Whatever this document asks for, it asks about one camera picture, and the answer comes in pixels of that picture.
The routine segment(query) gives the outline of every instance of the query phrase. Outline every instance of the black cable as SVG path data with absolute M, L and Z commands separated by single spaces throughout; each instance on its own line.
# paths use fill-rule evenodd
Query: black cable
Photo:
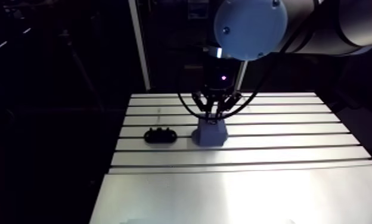
M 301 23 L 300 26 L 294 31 L 294 33 L 290 36 L 289 40 L 285 43 L 285 45 L 281 48 L 279 53 L 276 55 L 276 58 L 273 60 L 272 66 L 269 67 L 269 70 L 264 74 L 263 78 L 257 84 L 257 87 L 256 87 L 255 91 L 251 94 L 249 99 L 247 99 L 246 102 L 244 102 L 244 104 L 242 104 L 238 109 L 236 109 L 236 110 L 234 110 L 234 111 L 232 111 L 232 112 L 230 112 L 230 113 L 228 113 L 224 116 L 221 116 L 221 117 L 205 117 L 205 116 L 198 115 L 194 111 L 190 110 L 189 106 L 186 105 L 185 101 L 183 100 L 183 97 L 179 93 L 179 80 L 178 80 L 177 81 L 178 82 L 178 88 L 177 88 L 178 92 L 177 92 L 177 94 L 178 94 L 178 98 L 181 101 L 182 105 L 186 108 L 186 110 L 191 115 L 193 115 L 194 117 L 196 117 L 198 119 L 204 119 L 204 120 L 218 121 L 218 120 L 222 120 L 222 119 L 227 119 L 227 118 L 239 113 L 246 106 L 248 106 L 252 102 L 252 100 L 257 96 L 260 88 L 264 85 L 264 83 L 268 80 L 268 78 L 271 77 L 272 71 L 273 71 L 274 67 L 276 67 L 277 63 L 279 62 L 280 56 L 285 54 L 285 52 L 288 50 L 290 45 L 295 41 L 295 39 L 300 35 L 300 33 L 306 28 L 306 26 L 308 26 L 310 23 L 313 23 L 316 20 L 317 14 L 318 15 L 320 14 L 322 8 L 324 8 L 324 6 L 325 6 L 324 3 L 328 2 L 328 1 L 329 0 L 325 0 L 321 5 L 319 5 L 316 9 L 314 9 L 313 12 L 311 12 L 311 14 L 303 21 L 303 23 Z

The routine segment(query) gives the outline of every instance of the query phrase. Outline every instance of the robotic arm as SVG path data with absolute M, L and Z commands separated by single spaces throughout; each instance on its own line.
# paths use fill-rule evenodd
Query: robotic arm
M 236 60 L 271 52 L 354 55 L 372 48 L 372 0 L 221 0 L 211 8 L 204 85 L 192 98 L 214 123 L 241 98 Z

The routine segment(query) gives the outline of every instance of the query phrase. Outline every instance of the gray object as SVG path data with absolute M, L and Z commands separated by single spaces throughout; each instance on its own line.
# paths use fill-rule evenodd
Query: gray object
M 199 119 L 197 129 L 191 134 L 191 139 L 196 145 L 204 147 L 223 146 L 228 139 L 227 126 L 224 120 L 216 123 Z

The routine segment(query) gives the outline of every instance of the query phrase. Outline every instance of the metal frame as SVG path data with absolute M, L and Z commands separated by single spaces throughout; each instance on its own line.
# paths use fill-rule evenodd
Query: metal frame
M 129 8 L 131 11 L 131 16 L 132 16 L 133 29 L 135 32 L 137 50 L 139 52 L 139 59 L 140 59 L 140 66 L 141 66 L 141 71 L 143 75 L 144 87 L 146 91 L 149 91 L 151 89 L 150 78 L 148 76 L 147 61 L 145 59 L 143 37 L 141 35 L 141 28 L 140 28 L 139 15 L 138 15 L 136 1 L 137 0 L 128 0 Z
M 240 91 L 241 84 L 243 83 L 243 79 L 244 79 L 244 74 L 246 74 L 248 65 L 249 65 L 249 61 L 241 62 L 239 72 L 237 73 L 237 77 L 236 77 L 235 91 Z

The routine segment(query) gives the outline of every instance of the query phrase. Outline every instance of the table surface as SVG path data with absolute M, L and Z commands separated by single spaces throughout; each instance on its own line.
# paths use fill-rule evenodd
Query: table surface
M 225 122 L 202 148 L 175 94 L 133 94 L 91 223 L 372 223 L 371 156 L 314 93 L 259 94 Z M 144 142 L 157 126 L 178 140 Z

